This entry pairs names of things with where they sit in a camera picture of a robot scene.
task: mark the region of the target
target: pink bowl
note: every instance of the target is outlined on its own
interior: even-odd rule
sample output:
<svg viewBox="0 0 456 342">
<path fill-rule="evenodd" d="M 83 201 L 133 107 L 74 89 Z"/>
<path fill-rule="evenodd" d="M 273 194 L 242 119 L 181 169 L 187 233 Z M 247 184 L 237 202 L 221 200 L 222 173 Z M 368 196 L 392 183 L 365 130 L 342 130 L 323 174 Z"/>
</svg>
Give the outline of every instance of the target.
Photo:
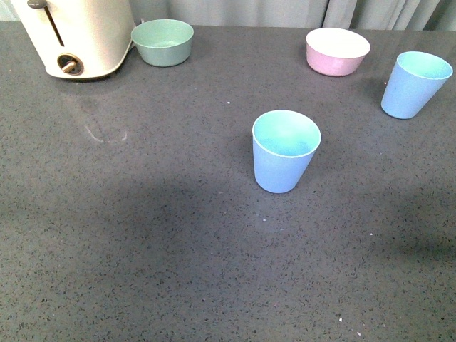
<svg viewBox="0 0 456 342">
<path fill-rule="evenodd" d="M 351 74 L 371 50 L 364 37 L 342 28 L 318 28 L 307 35 L 306 42 L 307 63 L 328 76 Z"/>
</svg>

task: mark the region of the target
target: plastic cup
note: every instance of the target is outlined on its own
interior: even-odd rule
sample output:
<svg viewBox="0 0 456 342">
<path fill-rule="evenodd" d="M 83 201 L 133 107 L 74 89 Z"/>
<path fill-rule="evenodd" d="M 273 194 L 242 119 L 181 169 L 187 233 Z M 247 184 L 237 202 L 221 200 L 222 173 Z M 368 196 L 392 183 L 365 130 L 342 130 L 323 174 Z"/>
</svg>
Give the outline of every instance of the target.
<svg viewBox="0 0 456 342">
<path fill-rule="evenodd" d="M 252 128 L 255 179 L 273 193 L 292 190 L 321 142 L 314 121 L 290 110 L 273 110 Z"/>
<path fill-rule="evenodd" d="M 451 65 L 430 53 L 400 54 L 383 94 L 382 109 L 398 119 L 413 118 L 453 74 Z"/>
</svg>

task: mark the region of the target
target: gray curtain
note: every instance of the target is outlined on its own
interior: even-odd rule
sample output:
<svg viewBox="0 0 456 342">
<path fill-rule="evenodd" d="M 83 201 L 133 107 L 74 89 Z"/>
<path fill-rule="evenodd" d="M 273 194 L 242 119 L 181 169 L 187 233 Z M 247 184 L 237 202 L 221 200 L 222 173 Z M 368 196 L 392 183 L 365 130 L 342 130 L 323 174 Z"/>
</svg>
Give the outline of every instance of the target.
<svg viewBox="0 0 456 342">
<path fill-rule="evenodd" d="M 130 3 L 138 22 L 173 18 L 192 25 L 456 31 L 456 0 L 130 0 Z M 18 19 L 11 1 L 1 0 L 0 20 Z"/>
</svg>

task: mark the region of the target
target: bowl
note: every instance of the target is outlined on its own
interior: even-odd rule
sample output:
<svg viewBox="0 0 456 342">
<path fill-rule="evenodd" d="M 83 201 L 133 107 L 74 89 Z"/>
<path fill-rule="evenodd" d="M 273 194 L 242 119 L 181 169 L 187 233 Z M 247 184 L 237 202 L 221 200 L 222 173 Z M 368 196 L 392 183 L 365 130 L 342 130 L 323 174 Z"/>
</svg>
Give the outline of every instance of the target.
<svg viewBox="0 0 456 342">
<path fill-rule="evenodd" d="M 192 50 L 193 28 L 179 20 L 146 21 L 131 32 L 131 39 L 144 62 L 152 66 L 176 66 Z"/>
<path fill-rule="evenodd" d="M 327 76 L 347 76 L 354 72 L 371 50 L 359 34 L 342 28 L 318 28 L 306 37 L 307 63 Z"/>
</svg>

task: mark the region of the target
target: green bowl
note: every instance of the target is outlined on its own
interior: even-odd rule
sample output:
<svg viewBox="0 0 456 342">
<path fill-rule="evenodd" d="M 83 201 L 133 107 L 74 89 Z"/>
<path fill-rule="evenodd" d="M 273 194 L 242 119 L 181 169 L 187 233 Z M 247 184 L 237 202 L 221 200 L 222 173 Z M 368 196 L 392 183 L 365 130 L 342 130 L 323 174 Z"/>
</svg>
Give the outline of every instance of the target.
<svg viewBox="0 0 456 342">
<path fill-rule="evenodd" d="M 193 34 L 193 28 L 183 21 L 158 19 L 136 26 L 131 39 L 144 62 L 175 66 L 190 56 Z"/>
</svg>

